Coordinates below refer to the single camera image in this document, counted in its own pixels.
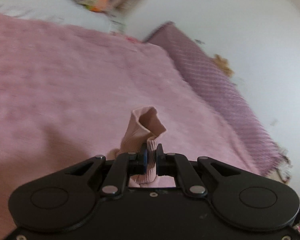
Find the orange toy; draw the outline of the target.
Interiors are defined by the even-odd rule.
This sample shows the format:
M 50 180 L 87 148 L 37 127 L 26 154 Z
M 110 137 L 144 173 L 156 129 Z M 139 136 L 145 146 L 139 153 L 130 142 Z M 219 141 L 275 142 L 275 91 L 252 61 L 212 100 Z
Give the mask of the orange toy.
M 86 0 L 85 7 L 93 12 L 103 12 L 107 9 L 108 0 Z

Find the white pillow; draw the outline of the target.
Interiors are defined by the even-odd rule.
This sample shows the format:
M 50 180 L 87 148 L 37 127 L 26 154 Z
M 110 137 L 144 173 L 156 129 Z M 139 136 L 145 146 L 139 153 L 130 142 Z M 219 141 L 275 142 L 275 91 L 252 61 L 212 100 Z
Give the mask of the white pillow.
M 108 16 L 89 11 L 71 0 L 0 0 L 0 14 L 71 24 L 104 33 L 111 30 Z

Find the beige ribbed sock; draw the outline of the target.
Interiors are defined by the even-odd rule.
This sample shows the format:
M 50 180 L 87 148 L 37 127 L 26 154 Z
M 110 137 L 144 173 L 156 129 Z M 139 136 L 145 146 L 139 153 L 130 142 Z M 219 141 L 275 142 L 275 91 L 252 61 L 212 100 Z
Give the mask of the beige ribbed sock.
M 119 148 L 107 153 L 111 160 L 121 153 L 140 152 L 141 146 L 146 144 L 148 150 L 147 172 L 143 175 L 134 175 L 129 179 L 130 187 L 175 187 L 172 177 L 156 174 L 155 150 L 166 132 L 165 126 L 157 116 L 157 110 L 152 106 L 132 110 L 130 120 L 121 140 Z

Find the pink fluffy blanket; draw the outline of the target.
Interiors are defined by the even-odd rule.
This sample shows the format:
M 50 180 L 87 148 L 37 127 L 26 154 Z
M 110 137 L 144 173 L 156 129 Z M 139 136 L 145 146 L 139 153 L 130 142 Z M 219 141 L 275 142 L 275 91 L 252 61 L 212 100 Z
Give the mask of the pink fluffy blanket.
M 259 172 L 162 48 L 0 14 L 0 239 L 14 229 L 14 189 L 119 148 L 132 110 L 147 106 L 166 128 L 166 151 Z

